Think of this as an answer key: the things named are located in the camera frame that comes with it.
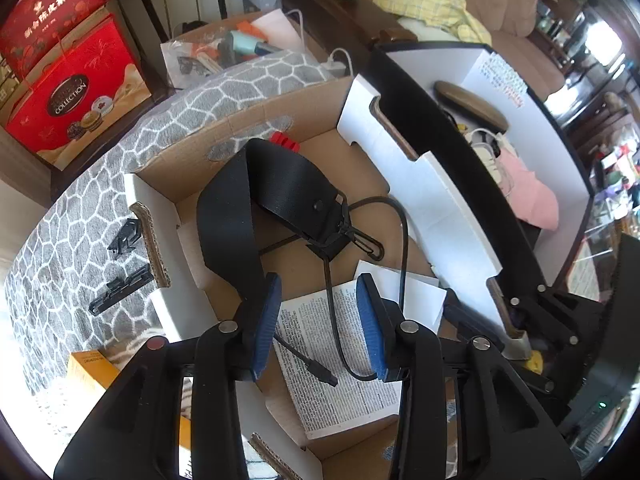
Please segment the red gift box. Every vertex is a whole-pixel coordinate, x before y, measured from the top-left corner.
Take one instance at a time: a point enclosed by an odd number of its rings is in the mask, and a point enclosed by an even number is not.
[[[6,130],[60,170],[150,96],[113,17],[46,67]]]
[[[0,27],[0,54],[20,80],[106,0],[20,0]]]

